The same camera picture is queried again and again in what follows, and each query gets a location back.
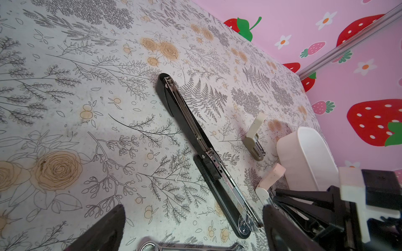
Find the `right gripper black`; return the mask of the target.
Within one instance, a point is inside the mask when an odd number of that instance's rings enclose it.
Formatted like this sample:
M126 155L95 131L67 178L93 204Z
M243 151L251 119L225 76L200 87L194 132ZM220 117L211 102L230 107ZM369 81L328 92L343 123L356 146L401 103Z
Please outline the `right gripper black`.
M311 201L280 200L287 197ZM364 251L357 206L341 199L340 188L327 191L277 189L272 199L296 225L326 251Z

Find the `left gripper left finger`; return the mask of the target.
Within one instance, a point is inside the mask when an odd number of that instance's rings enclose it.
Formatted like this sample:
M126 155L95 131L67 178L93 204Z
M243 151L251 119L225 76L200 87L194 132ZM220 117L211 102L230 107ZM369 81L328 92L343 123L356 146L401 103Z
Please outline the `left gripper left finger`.
M121 204L117 205L64 250L118 251L125 222L125 208Z

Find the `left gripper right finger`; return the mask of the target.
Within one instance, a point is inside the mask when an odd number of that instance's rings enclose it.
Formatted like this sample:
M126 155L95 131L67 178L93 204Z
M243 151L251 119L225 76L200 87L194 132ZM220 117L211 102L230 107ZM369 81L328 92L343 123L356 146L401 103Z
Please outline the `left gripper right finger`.
M270 251L324 251L274 206L265 205L262 215Z

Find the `pink mini stapler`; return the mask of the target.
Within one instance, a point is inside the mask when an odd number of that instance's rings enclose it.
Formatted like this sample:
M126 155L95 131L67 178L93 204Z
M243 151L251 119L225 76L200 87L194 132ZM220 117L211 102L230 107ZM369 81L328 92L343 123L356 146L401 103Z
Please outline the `pink mini stapler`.
M270 189L284 176L286 168L277 163L265 174L255 189L255 193L263 205L267 205L271 198Z

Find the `black stapler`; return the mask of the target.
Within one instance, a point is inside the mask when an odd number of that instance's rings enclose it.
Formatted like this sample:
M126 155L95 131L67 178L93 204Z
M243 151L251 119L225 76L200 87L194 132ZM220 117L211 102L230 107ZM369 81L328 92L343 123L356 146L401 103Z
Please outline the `black stapler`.
M195 119L174 79L166 73L159 74L156 91L168 113L176 120L196 151L193 160L228 223L237 237L247 239L252 232L263 227L262 221L247 202L226 165Z

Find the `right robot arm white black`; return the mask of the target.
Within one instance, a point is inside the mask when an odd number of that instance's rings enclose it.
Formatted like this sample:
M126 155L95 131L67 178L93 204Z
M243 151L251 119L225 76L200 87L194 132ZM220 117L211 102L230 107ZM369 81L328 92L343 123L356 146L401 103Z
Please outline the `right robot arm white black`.
M278 224L273 250L399 251L402 189L392 171L339 169L326 191L278 189L273 202L293 220Z

